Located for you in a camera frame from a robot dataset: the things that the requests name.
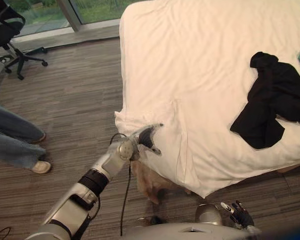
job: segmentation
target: wire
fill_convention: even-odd
[[[122,234],[123,234],[124,213],[125,213],[125,207],[126,207],[126,201],[127,201],[127,196],[128,196],[128,191],[129,191],[130,181],[131,181],[131,162],[130,162],[130,165],[129,165],[129,178],[128,178],[128,184],[127,184],[127,186],[126,186],[125,196],[124,196],[124,201],[123,201],[123,206],[122,206],[122,211],[121,211],[121,219],[120,219],[120,236],[122,236]]]
[[[98,42],[104,42],[104,41],[116,40],[116,39],[119,39],[119,36],[104,37],[104,38],[79,41],[79,42],[74,42],[74,43],[69,43],[69,44],[49,46],[49,47],[45,47],[45,49],[55,50],[55,49],[59,49],[59,48],[66,48],[66,47],[77,46],[77,45],[85,44],[85,43],[98,43]]]
[[[10,233],[10,231],[11,231],[11,227],[10,227],[10,226],[7,226],[7,227],[1,229],[1,230],[0,230],[0,233],[3,232],[3,231],[6,230],[6,229],[9,229],[9,231],[8,231],[8,232],[6,233],[6,235],[2,238],[2,240],[4,240],[4,239],[9,235],[9,233]]]
[[[111,138],[111,140],[110,140],[110,144],[109,144],[109,145],[111,145],[111,144],[112,144],[112,141],[114,140],[115,136],[118,136],[118,135],[122,135],[122,136],[125,136],[125,137],[127,136],[127,135],[125,135],[125,134],[123,134],[123,133],[120,133],[120,132],[119,132],[119,133],[116,133],[115,135],[113,135],[113,136],[112,136],[112,138]]]
[[[127,136],[123,133],[116,133],[115,135],[112,136],[111,140],[110,140],[110,145],[112,144],[115,136],[118,136],[118,135],[121,135],[121,136]],[[124,195],[124,200],[123,200],[123,205],[122,205],[122,211],[121,211],[121,218],[120,218],[120,236],[123,235],[123,222],[124,222],[124,214],[125,214],[125,208],[126,208],[126,202],[127,202],[127,197],[128,197],[128,192],[129,192],[129,186],[130,186],[130,182],[131,182],[131,162],[130,162],[130,165],[129,165],[129,177],[128,177],[128,183],[127,183],[127,186],[126,186],[126,190],[125,190],[125,195]]]
[[[98,209],[96,210],[95,214],[93,215],[93,217],[90,218],[90,221],[92,221],[93,219],[95,219],[95,217],[97,216],[99,210],[100,210],[100,207],[101,207],[101,200],[100,200],[100,196],[98,195],[97,196],[98,198]]]

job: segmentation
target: jeans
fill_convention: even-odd
[[[0,106],[0,160],[32,169],[46,150],[30,143],[43,135],[37,126]]]

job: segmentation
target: mattress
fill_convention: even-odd
[[[259,51],[300,74],[300,0],[152,0],[120,21],[123,106],[119,132],[153,123],[162,152],[140,161],[202,197],[252,176],[300,164],[300,124],[254,149],[230,126],[248,102]]]

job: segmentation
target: shoe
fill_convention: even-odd
[[[32,141],[31,144],[38,144],[38,143],[42,142],[43,140],[45,140],[46,137],[47,137],[47,134],[44,132],[43,136],[40,139]]]
[[[31,170],[36,174],[46,174],[50,171],[51,167],[51,163],[38,160]]]

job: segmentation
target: person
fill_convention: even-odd
[[[0,106],[0,160],[45,174],[52,165],[44,161],[46,150],[37,145],[45,138],[40,128]]]

